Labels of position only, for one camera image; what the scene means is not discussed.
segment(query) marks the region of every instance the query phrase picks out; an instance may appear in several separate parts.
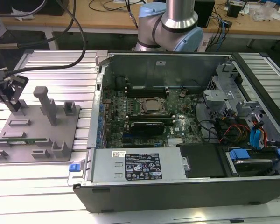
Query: circuit board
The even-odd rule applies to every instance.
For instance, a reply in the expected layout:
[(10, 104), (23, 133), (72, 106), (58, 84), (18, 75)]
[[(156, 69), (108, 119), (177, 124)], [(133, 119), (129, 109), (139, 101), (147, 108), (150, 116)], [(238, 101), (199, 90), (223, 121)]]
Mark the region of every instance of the circuit board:
[[(180, 94), (181, 89), (172, 89), (166, 98), (128, 98), (122, 91), (105, 89), (106, 147), (175, 147), (179, 143), (203, 142), (193, 114), (195, 95), (180, 97)], [(158, 113), (164, 115), (170, 113), (174, 122), (165, 125), (163, 133), (157, 136), (134, 136), (127, 131), (126, 115), (138, 115), (149, 109), (158, 109)]]

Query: screw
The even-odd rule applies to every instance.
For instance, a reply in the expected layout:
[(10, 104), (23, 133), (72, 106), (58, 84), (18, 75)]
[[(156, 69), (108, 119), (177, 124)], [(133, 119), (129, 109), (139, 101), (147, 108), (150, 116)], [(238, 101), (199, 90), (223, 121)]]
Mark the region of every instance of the screw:
[(188, 164), (184, 164), (183, 168), (185, 169), (185, 171), (189, 172), (190, 171), (190, 166)]

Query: motherboard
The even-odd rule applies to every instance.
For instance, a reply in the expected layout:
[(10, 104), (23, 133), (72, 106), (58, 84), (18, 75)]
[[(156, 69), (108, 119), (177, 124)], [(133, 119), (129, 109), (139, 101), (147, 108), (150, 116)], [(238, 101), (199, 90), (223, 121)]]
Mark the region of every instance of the motherboard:
[(167, 90), (164, 97), (129, 96), (104, 89), (107, 148), (175, 147), (203, 142), (193, 104), (197, 95), (183, 89)]

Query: power supply label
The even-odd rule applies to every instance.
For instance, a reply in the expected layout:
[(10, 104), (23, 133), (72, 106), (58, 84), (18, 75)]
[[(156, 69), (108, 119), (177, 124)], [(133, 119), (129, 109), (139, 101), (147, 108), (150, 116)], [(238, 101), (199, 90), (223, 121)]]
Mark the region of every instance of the power supply label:
[(162, 179), (161, 162), (158, 153), (126, 154), (126, 179), (128, 181)]

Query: cpu socket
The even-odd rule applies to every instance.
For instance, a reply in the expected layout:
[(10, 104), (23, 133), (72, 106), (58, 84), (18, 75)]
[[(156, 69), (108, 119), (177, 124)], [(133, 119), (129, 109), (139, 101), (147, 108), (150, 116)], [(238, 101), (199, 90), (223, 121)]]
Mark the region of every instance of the cpu socket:
[(164, 100), (162, 98), (144, 98), (140, 100), (141, 113), (163, 113), (165, 112)]

